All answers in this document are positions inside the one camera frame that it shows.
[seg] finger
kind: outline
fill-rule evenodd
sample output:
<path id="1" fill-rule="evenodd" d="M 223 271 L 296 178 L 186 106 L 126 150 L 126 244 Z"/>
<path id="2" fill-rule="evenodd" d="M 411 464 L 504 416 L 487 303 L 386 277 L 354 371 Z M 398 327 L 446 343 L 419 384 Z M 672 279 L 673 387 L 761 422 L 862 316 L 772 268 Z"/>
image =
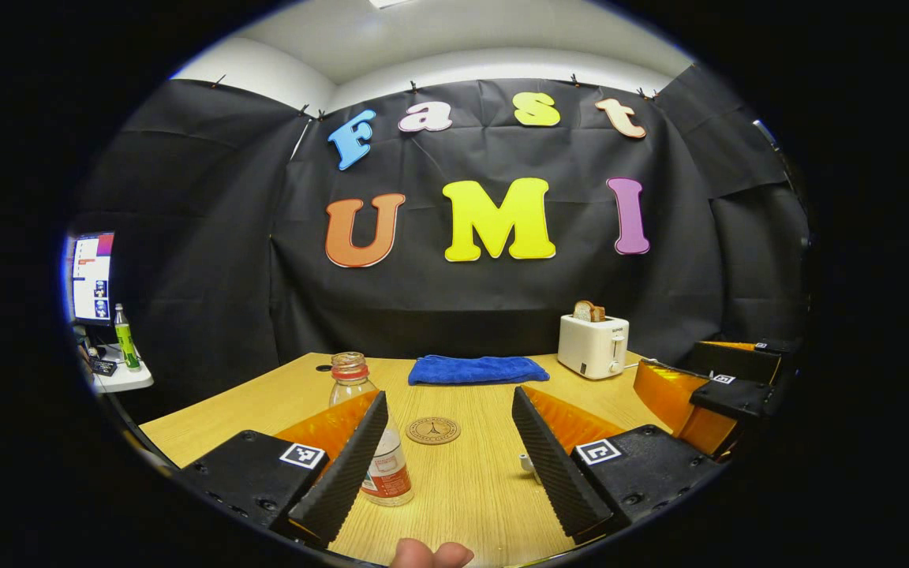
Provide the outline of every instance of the finger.
<path id="1" fill-rule="evenodd" d="M 444 543 L 433 554 L 433 567 L 462 568 L 465 564 L 472 562 L 472 558 L 476 558 L 476 553 L 467 547 L 458 543 Z"/>
<path id="2" fill-rule="evenodd" d="M 433 568 L 433 553 L 416 539 L 399 539 L 390 568 Z"/>

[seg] plastic bottle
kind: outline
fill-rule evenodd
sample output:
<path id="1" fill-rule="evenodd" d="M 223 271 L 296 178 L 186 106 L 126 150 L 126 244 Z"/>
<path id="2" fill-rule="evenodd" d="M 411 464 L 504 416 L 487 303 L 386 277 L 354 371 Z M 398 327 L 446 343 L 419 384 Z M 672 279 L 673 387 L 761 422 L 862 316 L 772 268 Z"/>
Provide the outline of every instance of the plastic bottle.
<path id="1" fill-rule="evenodd" d="M 354 396 L 369 391 L 377 391 L 369 378 L 367 362 L 363 353 L 338 353 L 331 358 L 331 374 L 335 378 L 335 387 L 331 389 L 328 405 L 333 406 L 346 402 Z M 374 460 L 368 469 L 360 493 L 371 503 L 379 506 L 401 506 L 412 500 L 412 482 L 402 452 L 402 439 L 398 429 L 388 417 L 388 425 L 374 452 Z"/>
<path id="2" fill-rule="evenodd" d="M 133 331 L 129 327 L 129 321 L 125 319 L 125 308 L 122 305 L 114 305 L 114 331 L 118 335 L 118 344 L 122 346 L 122 355 L 125 358 L 125 366 L 133 373 L 142 370 L 138 357 L 136 357 L 136 345 L 133 344 Z"/>

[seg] white toaster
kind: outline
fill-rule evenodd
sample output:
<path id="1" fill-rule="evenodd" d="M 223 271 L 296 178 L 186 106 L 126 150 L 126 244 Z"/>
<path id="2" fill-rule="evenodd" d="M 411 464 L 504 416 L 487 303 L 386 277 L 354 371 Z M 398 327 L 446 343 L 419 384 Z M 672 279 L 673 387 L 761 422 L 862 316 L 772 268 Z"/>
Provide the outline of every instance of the white toaster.
<path id="1" fill-rule="evenodd" d="M 589 379 L 613 377 L 623 372 L 629 334 L 629 321 L 618 317 L 592 323 L 562 316 L 556 359 Z"/>

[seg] ceiling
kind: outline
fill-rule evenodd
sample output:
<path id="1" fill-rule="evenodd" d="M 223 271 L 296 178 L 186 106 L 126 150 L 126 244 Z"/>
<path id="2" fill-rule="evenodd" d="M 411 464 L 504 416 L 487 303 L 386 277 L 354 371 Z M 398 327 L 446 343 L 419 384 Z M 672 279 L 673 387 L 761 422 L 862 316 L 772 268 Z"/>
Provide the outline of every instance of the ceiling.
<path id="1" fill-rule="evenodd" d="M 669 77 L 691 60 L 612 8 L 588 0 L 304 0 L 242 29 L 336 85 L 450 51 L 544 47 L 631 62 Z"/>

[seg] colorful letter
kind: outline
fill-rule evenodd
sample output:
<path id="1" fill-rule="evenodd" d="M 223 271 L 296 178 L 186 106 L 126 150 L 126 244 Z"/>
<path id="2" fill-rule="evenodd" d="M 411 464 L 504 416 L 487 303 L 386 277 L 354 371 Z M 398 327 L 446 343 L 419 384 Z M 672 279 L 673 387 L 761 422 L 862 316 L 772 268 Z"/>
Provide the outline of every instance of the colorful letter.
<path id="1" fill-rule="evenodd" d="M 325 237 L 325 254 L 336 265 L 344 268 L 365 268 L 382 261 L 395 243 L 395 222 L 398 206 L 405 203 L 401 193 L 386 193 L 372 199 L 378 209 L 378 227 L 374 242 L 367 247 L 354 247 L 353 222 L 357 211 L 364 207 L 360 199 L 342 199 L 328 205 L 328 236 Z"/>
<path id="2" fill-rule="evenodd" d="M 628 177 L 610 177 L 605 184 L 616 194 L 616 209 L 619 211 L 616 251 L 620 255 L 645 254 L 650 250 L 650 242 L 643 236 L 641 184 Z"/>
<path id="3" fill-rule="evenodd" d="M 398 122 L 398 129 L 405 133 L 418 133 L 427 129 L 432 133 L 447 129 L 451 126 L 451 105 L 445 102 L 421 102 L 409 107 L 409 116 Z"/>
<path id="4" fill-rule="evenodd" d="M 518 93 L 511 100 L 517 110 L 514 117 L 523 125 L 553 126 L 559 122 L 559 111 L 552 108 L 552 97 L 545 93 Z"/>
<path id="5" fill-rule="evenodd" d="M 367 121 L 376 116 L 376 112 L 367 109 L 360 112 L 353 120 L 345 125 L 339 126 L 328 141 L 335 143 L 336 150 L 339 150 L 339 169 L 344 170 L 352 166 L 357 159 L 365 157 L 368 151 L 371 151 L 371 144 L 360 144 L 360 140 L 371 140 L 374 130 Z"/>
<path id="6" fill-rule="evenodd" d="M 508 252 L 515 259 L 549 259 L 556 246 L 545 229 L 544 195 L 549 184 L 538 177 L 520 177 L 511 183 L 498 208 L 477 182 L 464 181 L 444 186 L 451 199 L 451 247 L 444 258 L 451 262 L 479 259 L 480 249 L 473 242 L 475 229 L 490 256 L 497 258 L 514 229 L 514 242 Z"/>
<path id="7" fill-rule="evenodd" d="M 630 116 L 635 114 L 634 109 L 619 104 L 616 99 L 606 99 L 595 103 L 596 108 L 600 108 L 609 115 L 612 125 L 621 133 L 630 136 L 631 139 L 642 139 L 647 134 L 643 126 L 634 125 L 630 122 Z"/>

